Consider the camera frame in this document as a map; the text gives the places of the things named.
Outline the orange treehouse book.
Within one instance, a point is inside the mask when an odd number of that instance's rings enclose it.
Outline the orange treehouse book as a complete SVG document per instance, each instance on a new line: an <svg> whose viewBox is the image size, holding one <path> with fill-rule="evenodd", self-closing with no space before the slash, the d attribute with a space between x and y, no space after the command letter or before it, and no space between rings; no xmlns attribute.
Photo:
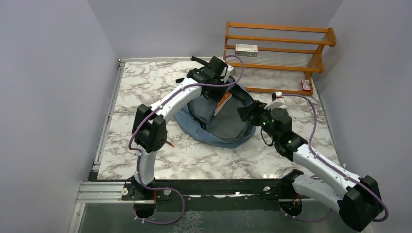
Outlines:
<svg viewBox="0 0 412 233"><path fill-rule="evenodd" d="M231 97L232 97L232 93L230 93L230 92L226 92L226 93L223 95L223 97L222 97L221 100L218 102L218 104L217 104L217 106L216 106L216 108L215 108L215 110L214 110L214 113L213 113L213 116L214 116L214 117L220 112L220 110L222 110L222 108L224 107L224 105L231 99Z"/></svg>

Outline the blue student backpack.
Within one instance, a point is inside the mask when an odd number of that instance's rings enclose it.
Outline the blue student backpack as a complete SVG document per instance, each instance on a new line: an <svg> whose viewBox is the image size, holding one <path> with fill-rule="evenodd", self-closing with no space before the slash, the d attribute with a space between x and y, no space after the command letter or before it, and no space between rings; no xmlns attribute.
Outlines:
<svg viewBox="0 0 412 233"><path fill-rule="evenodd" d="M189 101L174 116L179 127L194 139L222 148L236 148L254 134L256 128L249 122L241 121L238 107L246 107L254 101L251 95L231 76L227 92L232 93L231 99L222 110L213 116L220 100L206 99L202 94Z"/></svg>

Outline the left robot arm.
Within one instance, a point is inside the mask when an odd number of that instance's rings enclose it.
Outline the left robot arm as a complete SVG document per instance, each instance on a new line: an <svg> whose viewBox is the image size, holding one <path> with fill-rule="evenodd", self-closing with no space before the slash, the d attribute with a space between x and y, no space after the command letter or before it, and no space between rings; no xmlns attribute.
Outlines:
<svg viewBox="0 0 412 233"><path fill-rule="evenodd" d="M136 110L128 149L137 155L137 167L132 177L135 181L134 193L140 199L152 195L150 183L155 180L156 155L167 141L166 126L170 119L200 96L218 103L228 88L238 82L233 79L234 67L226 62L226 58L213 56L206 62L192 57L192 60L202 64L202 67L190 70L186 77L178 80L177 87L161 100L150 106L141 104Z"/></svg>

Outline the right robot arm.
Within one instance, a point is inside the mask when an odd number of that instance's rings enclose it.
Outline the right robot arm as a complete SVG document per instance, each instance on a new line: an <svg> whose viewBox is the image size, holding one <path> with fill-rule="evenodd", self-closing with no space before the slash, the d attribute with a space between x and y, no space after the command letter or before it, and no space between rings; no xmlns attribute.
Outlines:
<svg viewBox="0 0 412 233"><path fill-rule="evenodd" d="M281 193L308 196L339 214L351 229L363 231L371 222L387 220L389 211L381 198L377 181L371 176L360 177L331 162L292 130L292 118L276 102L270 105L254 101L237 112L242 121L259 126L272 140L271 146L288 160L318 177L293 170L282 178Z"/></svg>

